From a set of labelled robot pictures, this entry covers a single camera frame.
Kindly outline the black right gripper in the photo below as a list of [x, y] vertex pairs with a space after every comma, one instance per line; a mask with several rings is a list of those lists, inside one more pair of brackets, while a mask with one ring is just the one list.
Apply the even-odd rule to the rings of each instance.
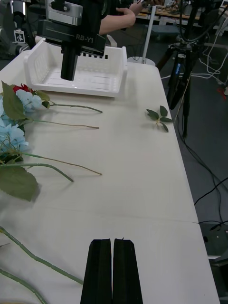
[[68, 80], [69, 49], [67, 45], [73, 47], [70, 57], [71, 68], [69, 79], [71, 81], [73, 81], [75, 76], [78, 58], [78, 50], [76, 47], [78, 47], [82, 53], [96, 56], [102, 56], [105, 52], [106, 38], [97, 33], [82, 29], [81, 26], [70, 26], [49, 20], [40, 20], [38, 22], [37, 35], [44, 38], [46, 42], [50, 44], [62, 46], [61, 78], [65, 80]]

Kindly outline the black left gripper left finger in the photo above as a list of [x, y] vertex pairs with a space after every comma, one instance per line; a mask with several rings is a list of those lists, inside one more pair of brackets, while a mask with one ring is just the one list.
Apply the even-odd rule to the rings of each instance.
[[111, 240], [94, 239], [89, 246], [80, 303], [112, 302]]

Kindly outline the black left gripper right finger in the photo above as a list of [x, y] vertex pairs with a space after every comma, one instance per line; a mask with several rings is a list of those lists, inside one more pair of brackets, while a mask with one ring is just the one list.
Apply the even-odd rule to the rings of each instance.
[[114, 240], [113, 303], [143, 303], [135, 247], [130, 240]]

